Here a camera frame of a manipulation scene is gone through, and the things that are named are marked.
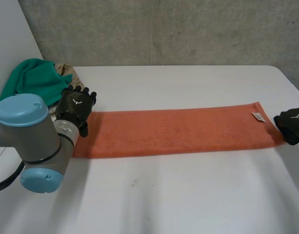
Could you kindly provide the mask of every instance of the green fabric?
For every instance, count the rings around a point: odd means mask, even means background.
[[[61,92],[72,80],[72,74],[61,76],[54,63],[37,58],[25,60],[10,75],[0,96],[0,101],[15,94],[36,94],[47,106],[61,97]]]

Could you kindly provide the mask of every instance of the towel label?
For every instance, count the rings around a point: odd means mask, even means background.
[[[258,121],[262,121],[264,123],[266,123],[265,119],[263,119],[263,116],[260,113],[253,113],[253,116],[258,120]]]

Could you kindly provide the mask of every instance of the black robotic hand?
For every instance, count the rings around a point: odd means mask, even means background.
[[[89,89],[77,86],[73,89],[72,85],[63,89],[60,101],[58,102],[55,115],[57,119],[64,119],[72,122],[79,129],[81,137],[88,135],[87,118],[92,112],[92,107],[96,103],[96,93],[89,95]]]
[[[299,143],[299,108],[281,112],[279,116],[274,117],[274,121],[288,144]]]

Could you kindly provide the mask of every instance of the white table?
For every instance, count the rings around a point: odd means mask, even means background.
[[[77,67],[95,111],[259,101],[269,118],[299,107],[271,66]],[[0,181],[19,164],[0,157]],[[275,149],[73,159],[62,187],[0,192],[0,234],[299,234],[299,144]]]

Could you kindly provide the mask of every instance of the orange towel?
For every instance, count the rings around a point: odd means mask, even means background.
[[[260,113],[266,123],[252,112]],[[248,150],[284,143],[258,102],[202,109],[93,112],[88,126],[89,135],[78,139],[75,157]]]

